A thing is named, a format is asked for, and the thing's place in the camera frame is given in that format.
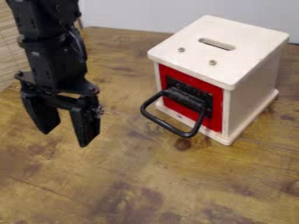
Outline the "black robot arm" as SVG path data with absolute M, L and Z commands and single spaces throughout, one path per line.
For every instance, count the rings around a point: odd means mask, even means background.
M 79 0 L 6 0 L 19 30 L 31 70 L 18 72 L 22 100 L 42 133 L 60 124 L 62 109 L 70 112 L 82 147 L 101 132 L 99 87 L 87 79 L 89 54 L 75 22 Z

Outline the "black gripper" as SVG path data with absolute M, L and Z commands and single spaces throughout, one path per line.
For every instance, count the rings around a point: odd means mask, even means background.
M 87 147 L 101 133 L 99 87 L 86 78 L 87 50 L 75 27 L 52 37 L 18 37 L 30 62 L 30 72 L 15 78 L 22 84 L 26 111 L 43 134 L 60 124 L 56 108 L 71 109 L 79 146 Z

